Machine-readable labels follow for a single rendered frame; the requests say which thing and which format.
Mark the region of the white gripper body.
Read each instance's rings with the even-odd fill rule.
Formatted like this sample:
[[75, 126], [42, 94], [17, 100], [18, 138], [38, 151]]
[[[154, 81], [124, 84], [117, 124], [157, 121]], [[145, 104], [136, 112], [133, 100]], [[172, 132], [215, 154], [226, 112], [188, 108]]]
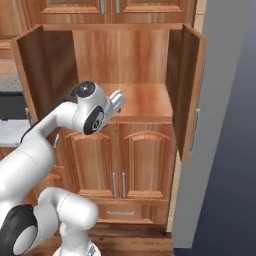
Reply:
[[122, 93], [122, 91], [120, 89], [116, 90], [115, 92], [113, 92], [110, 96], [110, 100], [112, 102], [113, 105], [113, 109], [116, 112], [120, 112], [122, 106], [124, 105], [126, 99]]

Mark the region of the open wooden cabinet door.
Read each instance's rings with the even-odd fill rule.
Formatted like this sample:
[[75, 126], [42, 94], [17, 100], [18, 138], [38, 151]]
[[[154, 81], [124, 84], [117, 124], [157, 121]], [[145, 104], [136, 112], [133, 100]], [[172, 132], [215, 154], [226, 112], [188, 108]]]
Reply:
[[173, 126], [182, 161], [192, 146], [207, 41], [190, 24], [169, 32], [166, 87], [174, 111]]
[[29, 113], [37, 121], [78, 84], [72, 32], [37, 25], [10, 45]]

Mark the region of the arched-panel wooden cabinet door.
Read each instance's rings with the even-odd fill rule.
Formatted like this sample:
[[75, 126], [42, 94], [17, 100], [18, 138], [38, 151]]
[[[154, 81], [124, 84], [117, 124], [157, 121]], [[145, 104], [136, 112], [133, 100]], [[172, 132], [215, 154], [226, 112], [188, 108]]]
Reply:
[[91, 198], [114, 198], [113, 176], [117, 168], [116, 127], [110, 123], [99, 133], [67, 137], [70, 157], [78, 178], [78, 193]]
[[176, 153], [170, 122], [119, 123], [122, 197], [167, 200]]

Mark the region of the black microwave oven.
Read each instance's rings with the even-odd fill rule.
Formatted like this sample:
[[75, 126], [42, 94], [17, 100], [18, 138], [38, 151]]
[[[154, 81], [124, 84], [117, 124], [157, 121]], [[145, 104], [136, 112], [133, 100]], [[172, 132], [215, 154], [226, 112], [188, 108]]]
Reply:
[[26, 119], [26, 102], [22, 92], [0, 91], [0, 119]]

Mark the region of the wooden drawer front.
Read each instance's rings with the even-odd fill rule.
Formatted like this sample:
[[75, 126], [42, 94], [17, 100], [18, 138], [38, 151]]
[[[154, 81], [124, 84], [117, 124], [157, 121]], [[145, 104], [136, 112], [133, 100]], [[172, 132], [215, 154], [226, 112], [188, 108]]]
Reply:
[[[94, 202], [99, 208], [101, 223], [156, 224], [165, 225], [169, 202], [166, 200], [100, 200]], [[107, 211], [134, 211], [133, 216], [109, 215]]]

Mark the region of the tall wooden cabinet frame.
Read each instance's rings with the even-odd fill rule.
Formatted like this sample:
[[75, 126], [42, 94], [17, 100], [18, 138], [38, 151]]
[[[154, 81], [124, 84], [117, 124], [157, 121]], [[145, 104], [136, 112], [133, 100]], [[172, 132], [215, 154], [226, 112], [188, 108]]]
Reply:
[[[166, 87], [166, 66], [169, 32], [180, 30], [172, 25], [110, 25], [97, 29], [53, 30], [71, 31], [75, 50], [78, 83], [92, 80], [106, 92], [122, 89], [127, 98], [120, 114], [110, 123], [116, 127], [116, 175], [113, 184], [117, 188], [114, 198], [91, 198], [110, 200], [143, 200], [122, 197], [122, 177], [118, 149], [119, 123], [170, 122], [173, 127], [173, 108]], [[64, 188], [78, 193], [78, 178], [70, 157], [67, 137], [73, 132], [60, 132], [64, 145], [66, 166]], [[177, 148], [174, 160], [180, 159]]]

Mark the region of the wooden wall cabinet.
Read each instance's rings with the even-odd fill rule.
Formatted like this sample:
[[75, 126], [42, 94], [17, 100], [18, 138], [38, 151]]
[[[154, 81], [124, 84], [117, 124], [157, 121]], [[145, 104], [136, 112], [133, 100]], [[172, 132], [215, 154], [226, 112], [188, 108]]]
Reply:
[[17, 36], [34, 24], [29, 0], [0, 0], [0, 38]]

